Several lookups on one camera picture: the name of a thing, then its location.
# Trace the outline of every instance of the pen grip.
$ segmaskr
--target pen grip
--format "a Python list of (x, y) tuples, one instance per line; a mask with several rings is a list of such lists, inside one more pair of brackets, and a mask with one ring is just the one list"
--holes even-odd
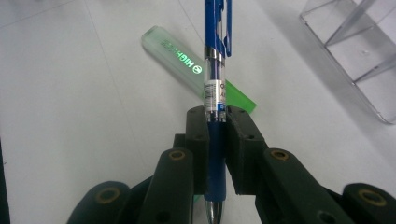
[(225, 122), (208, 122), (209, 128), (209, 167), (208, 192), (205, 200), (223, 202), (226, 198), (225, 181)]

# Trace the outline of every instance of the pen clip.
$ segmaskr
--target pen clip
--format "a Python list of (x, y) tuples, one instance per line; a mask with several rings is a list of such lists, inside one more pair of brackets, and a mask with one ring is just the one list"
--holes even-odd
[(227, 56), (231, 56), (231, 36), (232, 36), (232, 11), (233, 0), (227, 0), (227, 29), (226, 36), (224, 37), (224, 46)]

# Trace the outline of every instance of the highlighter cap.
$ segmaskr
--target highlighter cap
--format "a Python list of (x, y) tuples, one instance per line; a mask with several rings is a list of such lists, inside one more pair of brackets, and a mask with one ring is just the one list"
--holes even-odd
[[(204, 98), (204, 60), (172, 37), (160, 26), (153, 26), (142, 35), (143, 48), (163, 64), (174, 76), (183, 80), (200, 98)], [(226, 80), (227, 105), (251, 113), (256, 104), (235, 85)]]

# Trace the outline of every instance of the transparent acrylic holder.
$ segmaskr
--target transparent acrylic holder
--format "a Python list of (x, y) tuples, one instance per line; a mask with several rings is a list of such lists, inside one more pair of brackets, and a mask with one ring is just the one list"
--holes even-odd
[(396, 0), (309, 0), (301, 18), (378, 117), (396, 122)]

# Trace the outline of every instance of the white table surface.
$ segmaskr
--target white table surface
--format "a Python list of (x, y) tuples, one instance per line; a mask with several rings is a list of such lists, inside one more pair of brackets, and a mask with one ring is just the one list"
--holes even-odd
[[(233, 3), (227, 78), (270, 147), (318, 182), (396, 195), (396, 126), (378, 121), (299, 21), (305, 0)], [(0, 137), (12, 223), (65, 223), (93, 186), (153, 174), (200, 98), (140, 37), (160, 25), (203, 54), (204, 2), (0, 1)], [(224, 223), (260, 223), (228, 178)], [(205, 223), (203, 202), (194, 223)]]

